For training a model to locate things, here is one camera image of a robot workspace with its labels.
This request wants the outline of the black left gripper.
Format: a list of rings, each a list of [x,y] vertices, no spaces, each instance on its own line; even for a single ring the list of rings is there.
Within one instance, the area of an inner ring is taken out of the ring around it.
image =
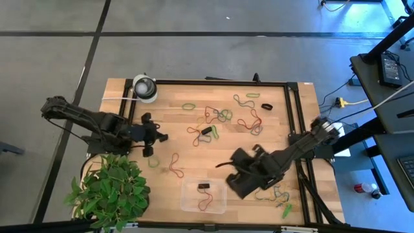
[[[153,155],[152,145],[160,141],[162,137],[158,137],[161,133],[160,124],[154,123],[151,119],[151,113],[144,113],[141,116],[141,124],[131,124],[127,130],[131,139],[135,142],[143,142],[143,157],[150,157]]]

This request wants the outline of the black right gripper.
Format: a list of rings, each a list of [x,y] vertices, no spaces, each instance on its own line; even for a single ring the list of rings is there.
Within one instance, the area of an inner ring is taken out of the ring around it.
[[[257,188],[265,186],[271,179],[270,172],[266,171],[261,160],[266,151],[259,144],[254,145],[252,150],[253,157],[242,148],[236,149],[230,157],[230,164],[237,172],[229,174],[226,182],[241,199]]]

